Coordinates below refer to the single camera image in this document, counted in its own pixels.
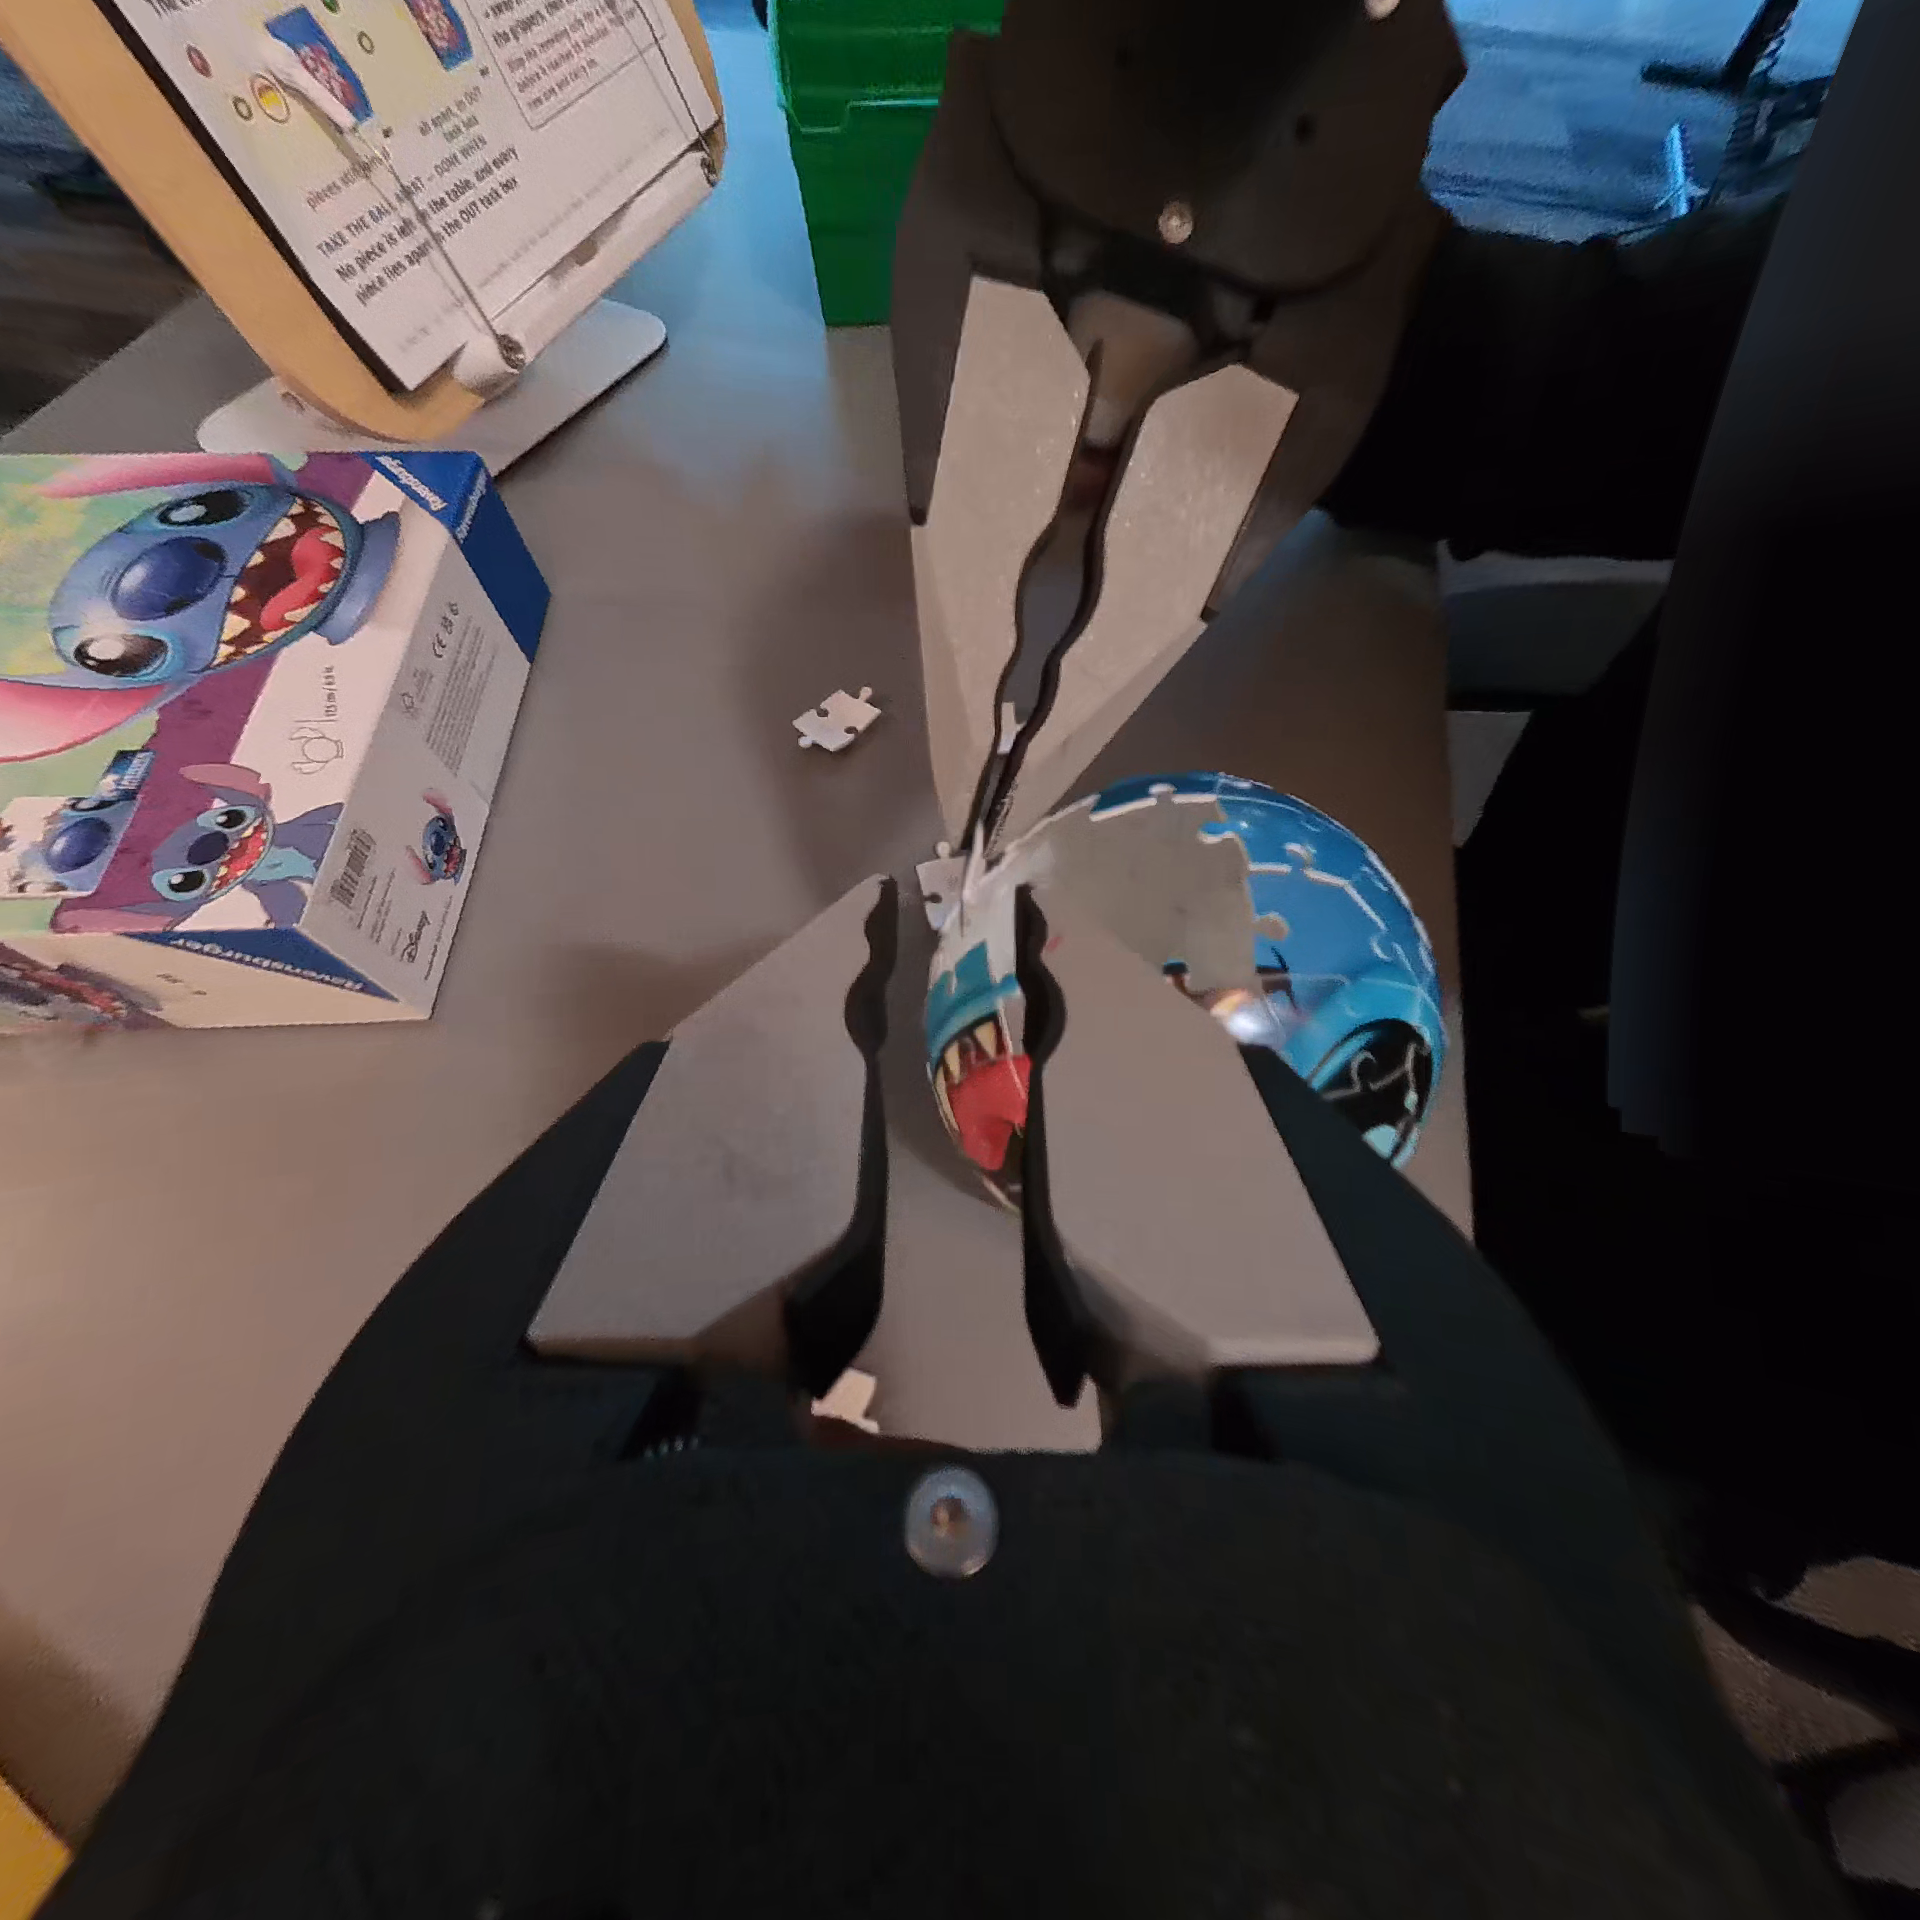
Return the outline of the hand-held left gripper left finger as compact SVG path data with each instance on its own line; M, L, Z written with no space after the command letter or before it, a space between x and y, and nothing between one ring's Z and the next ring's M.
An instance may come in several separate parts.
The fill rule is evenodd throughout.
M663 1041L531 1341L820 1398L882 1299L892 878L859 880Z

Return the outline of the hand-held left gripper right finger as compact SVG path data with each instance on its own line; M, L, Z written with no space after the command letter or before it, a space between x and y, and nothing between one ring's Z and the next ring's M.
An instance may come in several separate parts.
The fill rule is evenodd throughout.
M1067 893L1015 899L1025 1316L1051 1396L1381 1355L1255 1068Z

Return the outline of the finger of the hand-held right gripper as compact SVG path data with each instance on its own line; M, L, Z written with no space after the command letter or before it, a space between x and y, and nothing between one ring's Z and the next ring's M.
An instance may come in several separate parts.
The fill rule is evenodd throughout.
M1102 743L1102 646L1065 630L1043 653L1033 727L999 755L1021 580L1058 516L1087 395L1087 363L1043 289L974 276L917 523L929 761L951 848L971 856L990 856L1001 821L1047 805Z
M991 687L971 862L1036 825L1198 643L1299 400L1225 366L1145 408L1093 531L1091 603L1039 661L1018 728L1005 727L1018 705Z

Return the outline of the blue puzzle ball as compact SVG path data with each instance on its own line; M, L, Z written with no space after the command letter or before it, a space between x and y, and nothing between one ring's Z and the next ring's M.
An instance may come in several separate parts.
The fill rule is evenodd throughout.
M1239 1044L1283 1056L1373 1152L1406 1165L1449 1032L1433 942L1343 822L1220 772L1141 775L1055 807L994 856L982 902L935 935L933 1103L977 1176L1021 1195L1029 1044L1018 892L1071 893Z

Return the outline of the cartoon print puzzle box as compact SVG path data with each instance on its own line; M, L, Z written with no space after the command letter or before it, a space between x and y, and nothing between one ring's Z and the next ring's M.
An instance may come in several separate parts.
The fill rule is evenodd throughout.
M468 449L6 455L4 1038L429 1020L546 613Z

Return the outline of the green plastic bin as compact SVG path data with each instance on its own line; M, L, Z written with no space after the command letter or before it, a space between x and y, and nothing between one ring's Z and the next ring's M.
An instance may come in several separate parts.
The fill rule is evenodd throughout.
M956 32L1004 1L773 1L775 93L830 329L890 319L895 224L945 93Z

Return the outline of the blue chair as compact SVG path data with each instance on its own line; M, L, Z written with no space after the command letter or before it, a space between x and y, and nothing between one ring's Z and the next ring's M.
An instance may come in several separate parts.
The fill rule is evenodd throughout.
M1441 545L1446 700L1457 711L1530 711L1570 696L1658 614L1666 560L1533 560Z

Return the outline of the printed instruction sheet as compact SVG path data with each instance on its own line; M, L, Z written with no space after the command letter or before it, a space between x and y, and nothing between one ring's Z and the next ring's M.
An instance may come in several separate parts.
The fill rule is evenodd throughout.
M641 201L701 197L722 105L668 1L98 5L381 390Z

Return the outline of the wooden document stand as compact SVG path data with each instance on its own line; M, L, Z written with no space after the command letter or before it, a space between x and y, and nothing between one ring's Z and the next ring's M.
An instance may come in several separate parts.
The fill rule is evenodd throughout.
M202 423L204 448L468 448L501 472L665 344L665 324L610 289L708 201L727 118L707 163L707 192L698 197L691 180L670 184L599 231L517 311L531 323L526 343L483 340L420 390L388 393L98 5L118 1L4 1L4 51L268 368L265 381ZM722 105L705 27L693 5L673 5Z

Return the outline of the yellow plastic bin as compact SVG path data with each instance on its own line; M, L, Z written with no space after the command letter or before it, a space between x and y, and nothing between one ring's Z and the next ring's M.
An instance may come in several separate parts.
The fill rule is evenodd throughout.
M0 1782L0 1803L3 1918L35 1918L52 1886L60 1884L69 1865L69 1848L9 1781Z

